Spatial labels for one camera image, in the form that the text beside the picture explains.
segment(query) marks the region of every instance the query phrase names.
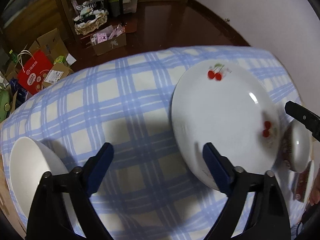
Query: pink package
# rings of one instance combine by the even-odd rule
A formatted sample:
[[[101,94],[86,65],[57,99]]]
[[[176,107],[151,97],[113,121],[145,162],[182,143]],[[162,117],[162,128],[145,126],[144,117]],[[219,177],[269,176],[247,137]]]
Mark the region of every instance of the pink package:
[[[104,41],[107,41],[108,37],[105,33],[97,33],[97,40],[98,40],[98,43],[102,43]]]

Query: box of pink items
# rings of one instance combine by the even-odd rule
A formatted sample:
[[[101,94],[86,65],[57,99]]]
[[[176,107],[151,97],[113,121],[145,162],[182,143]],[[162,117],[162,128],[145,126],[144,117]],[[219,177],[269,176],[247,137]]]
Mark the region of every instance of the box of pink items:
[[[108,26],[107,28],[91,35],[91,44],[97,55],[127,45],[124,27]]]

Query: checkered tablecloth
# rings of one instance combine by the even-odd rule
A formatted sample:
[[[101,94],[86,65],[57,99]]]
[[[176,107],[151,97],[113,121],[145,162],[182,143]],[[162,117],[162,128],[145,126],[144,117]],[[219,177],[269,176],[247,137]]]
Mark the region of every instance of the checkered tablecloth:
[[[299,103],[299,95],[283,66],[265,50],[172,48],[82,70],[33,96],[3,125],[5,175],[24,224],[27,218],[17,204],[9,176],[10,151],[19,137],[47,145],[69,171],[110,142],[115,147],[114,160],[91,202],[113,238],[202,239],[227,198],[201,183],[186,167],[170,126],[169,106],[182,74],[207,59],[228,60],[250,71],[276,104],[282,130],[287,127],[284,104],[288,100]],[[278,162],[275,171],[281,166]],[[304,204],[290,194],[290,172],[282,170],[281,174],[293,224]],[[236,233],[244,228],[251,203],[249,194]]]

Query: yellow button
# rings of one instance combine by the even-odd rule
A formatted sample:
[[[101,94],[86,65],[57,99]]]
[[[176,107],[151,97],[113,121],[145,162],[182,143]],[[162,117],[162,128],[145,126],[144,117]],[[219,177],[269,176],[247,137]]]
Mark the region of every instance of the yellow button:
[[[4,105],[4,110],[7,112],[10,110],[10,105],[8,103]]]

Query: dark red floor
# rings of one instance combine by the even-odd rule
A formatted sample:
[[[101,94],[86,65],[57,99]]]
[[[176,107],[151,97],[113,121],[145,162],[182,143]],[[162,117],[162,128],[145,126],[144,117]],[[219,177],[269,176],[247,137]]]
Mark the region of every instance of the dark red floor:
[[[126,15],[137,21],[137,31],[127,33],[127,45],[96,56],[92,48],[80,43],[67,48],[77,61],[74,71],[137,53],[194,45],[237,45],[248,43],[227,23],[195,3],[141,2],[135,14]]]

